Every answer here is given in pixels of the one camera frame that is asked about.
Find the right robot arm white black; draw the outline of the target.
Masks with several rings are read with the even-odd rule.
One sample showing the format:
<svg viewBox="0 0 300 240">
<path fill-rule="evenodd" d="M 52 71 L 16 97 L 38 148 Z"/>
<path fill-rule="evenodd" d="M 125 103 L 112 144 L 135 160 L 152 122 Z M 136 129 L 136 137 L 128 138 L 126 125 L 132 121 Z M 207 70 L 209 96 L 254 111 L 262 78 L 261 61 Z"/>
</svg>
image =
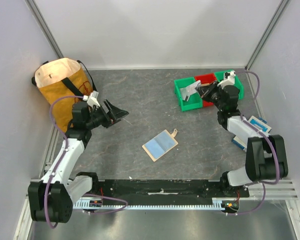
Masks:
<svg viewBox="0 0 300 240">
<path fill-rule="evenodd" d="M 217 82 L 197 86 L 195 90 L 206 102 L 218 109 L 218 123 L 246 144 L 244 167 L 225 173 L 219 191 L 232 196 L 237 186 L 256 182 L 275 185 L 289 173 L 285 142 L 281 135 L 270 135 L 252 125 L 238 109 L 239 89 Z"/>
</svg>

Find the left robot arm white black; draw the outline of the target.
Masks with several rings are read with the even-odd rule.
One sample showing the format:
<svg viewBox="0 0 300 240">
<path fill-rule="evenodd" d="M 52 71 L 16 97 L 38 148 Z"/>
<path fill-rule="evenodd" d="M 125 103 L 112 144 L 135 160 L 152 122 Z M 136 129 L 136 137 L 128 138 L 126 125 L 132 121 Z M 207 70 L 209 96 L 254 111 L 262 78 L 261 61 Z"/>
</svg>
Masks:
<svg viewBox="0 0 300 240">
<path fill-rule="evenodd" d="M 33 221 L 46 222 L 52 228 L 67 223 L 74 204 L 84 195 L 96 196 L 100 192 L 95 172 L 79 172 L 73 180 L 70 175 L 76 162 L 86 149 L 92 130 L 109 128 L 125 118 L 129 112 L 104 100 L 83 100 L 73 104 L 68 128 L 56 159 L 46 174 L 28 186 L 30 215 Z"/>
</svg>

